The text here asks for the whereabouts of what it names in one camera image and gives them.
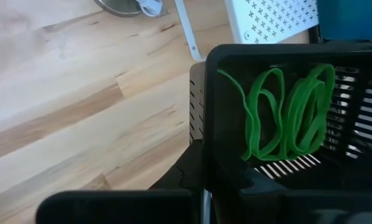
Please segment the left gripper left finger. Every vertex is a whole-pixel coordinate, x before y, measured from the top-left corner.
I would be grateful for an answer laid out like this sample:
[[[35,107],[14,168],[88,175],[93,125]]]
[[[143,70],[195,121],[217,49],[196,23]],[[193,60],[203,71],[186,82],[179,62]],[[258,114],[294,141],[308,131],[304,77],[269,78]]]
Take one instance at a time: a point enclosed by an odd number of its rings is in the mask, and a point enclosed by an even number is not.
[[[36,224],[202,224],[202,142],[147,190],[68,190],[47,197]]]

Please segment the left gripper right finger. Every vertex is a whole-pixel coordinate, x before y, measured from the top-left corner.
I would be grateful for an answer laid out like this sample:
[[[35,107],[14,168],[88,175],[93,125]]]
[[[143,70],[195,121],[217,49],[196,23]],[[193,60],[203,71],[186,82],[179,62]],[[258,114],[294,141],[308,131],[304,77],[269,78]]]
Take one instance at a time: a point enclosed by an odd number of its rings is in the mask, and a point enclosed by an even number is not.
[[[372,224],[372,156],[277,180],[235,156],[212,165],[219,224]]]

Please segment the green rubber band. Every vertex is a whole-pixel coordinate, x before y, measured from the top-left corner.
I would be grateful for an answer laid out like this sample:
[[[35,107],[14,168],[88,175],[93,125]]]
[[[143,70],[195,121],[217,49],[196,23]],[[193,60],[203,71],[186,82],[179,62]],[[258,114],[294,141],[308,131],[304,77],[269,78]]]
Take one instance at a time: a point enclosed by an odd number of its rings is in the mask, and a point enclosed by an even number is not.
[[[286,159],[296,159],[319,149],[326,135],[334,87],[335,69],[330,64],[320,64],[296,81],[282,115],[284,134],[280,149]]]
[[[286,146],[297,155],[316,151],[325,138],[326,115],[332,87],[325,82],[300,79],[289,96]]]
[[[251,149],[251,146],[253,145],[252,142],[251,142],[251,137],[253,136],[254,118],[253,118],[252,113],[250,111],[250,108],[249,108],[249,105],[248,105],[248,102],[247,102],[247,99],[246,99],[246,95],[245,95],[244,90],[241,87],[241,85],[230,74],[228,74],[226,71],[224,71],[222,69],[218,69],[217,72],[219,74],[224,75],[226,78],[228,78],[230,80],[230,82],[232,82],[232,84],[234,84],[234,86],[237,88],[237,90],[239,91],[239,93],[241,95],[243,108],[244,108],[244,111],[246,112],[244,137],[245,137],[246,145],[247,145],[247,149],[242,154],[241,158],[242,158],[242,160],[247,161],[253,155],[253,150]]]
[[[277,78],[277,91],[278,94],[274,94],[271,91],[263,88],[264,83],[268,77]],[[269,102],[271,108],[271,114],[274,118],[276,125],[276,131],[273,138],[268,142],[266,146],[260,148],[260,137],[261,137],[261,120],[258,114],[258,102],[259,96],[263,95]],[[248,106],[249,112],[251,113],[251,126],[249,129],[248,149],[251,154],[256,156],[258,159],[263,161],[275,161],[281,159],[281,153],[274,154],[277,146],[279,146],[282,139],[284,128],[282,122],[282,106],[285,99],[285,86],[283,72],[279,68],[272,68],[268,71],[260,74],[255,82],[253,83],[250,93],[248,95]]]

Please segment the black mesh basket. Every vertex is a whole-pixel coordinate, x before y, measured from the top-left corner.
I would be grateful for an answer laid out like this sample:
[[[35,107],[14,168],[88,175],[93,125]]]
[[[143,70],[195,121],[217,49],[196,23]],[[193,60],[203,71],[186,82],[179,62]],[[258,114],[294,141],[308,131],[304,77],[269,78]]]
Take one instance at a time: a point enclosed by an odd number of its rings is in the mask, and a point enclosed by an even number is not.
[[[252,155],[247,161],[242,160],[247,149],[246,112],[237,88],[217,70],[230,74],[241,85],[248,100],[257,77],[279,68],[285,86],[283,115],[286,99],[296,81],[320,64],[334,67],[335,87],[327,112],[325,139],[319,149],[288,160],[282,155],[279,144],[274,154],[280,152],[281,159],[263,161]],[[203,142],[212,156],[235,156],[273,180],[322,163],[340,167],[372,156],[372,44],[221,45],[210,52],[205,71]],[[276,95],[277,87],[276,77],[268,77],[263,85]],[[263,95],[259,96],[258,114],[261,120],[259,146],[263,148],[276,131],[269,102]]]

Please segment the teal plastic bin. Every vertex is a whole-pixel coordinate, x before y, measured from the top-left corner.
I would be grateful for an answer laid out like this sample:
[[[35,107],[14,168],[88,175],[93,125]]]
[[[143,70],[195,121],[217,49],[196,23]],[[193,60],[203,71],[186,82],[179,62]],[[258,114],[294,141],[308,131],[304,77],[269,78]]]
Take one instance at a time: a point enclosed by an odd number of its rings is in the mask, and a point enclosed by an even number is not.
[[[372,40],[372,0],[317,0],[320,33],[327,40]]]

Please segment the white perforated metal shelf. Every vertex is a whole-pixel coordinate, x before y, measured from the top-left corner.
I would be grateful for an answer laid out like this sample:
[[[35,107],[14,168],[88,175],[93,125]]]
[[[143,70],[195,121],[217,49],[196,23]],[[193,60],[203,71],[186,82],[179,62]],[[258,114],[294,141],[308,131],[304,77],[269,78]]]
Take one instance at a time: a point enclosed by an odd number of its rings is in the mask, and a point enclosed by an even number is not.
[[[223,0],[237,44],[276,44],[319,24],[317,0]]]

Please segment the white bulb table lamp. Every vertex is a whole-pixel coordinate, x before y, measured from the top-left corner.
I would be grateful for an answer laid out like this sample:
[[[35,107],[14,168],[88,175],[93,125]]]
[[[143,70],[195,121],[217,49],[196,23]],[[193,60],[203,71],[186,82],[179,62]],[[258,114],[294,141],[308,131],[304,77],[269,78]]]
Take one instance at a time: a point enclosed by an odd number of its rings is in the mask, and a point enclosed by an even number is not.
[[[104,11],[118,17],[136,17],[142,13],[136,0],[94,0]]]

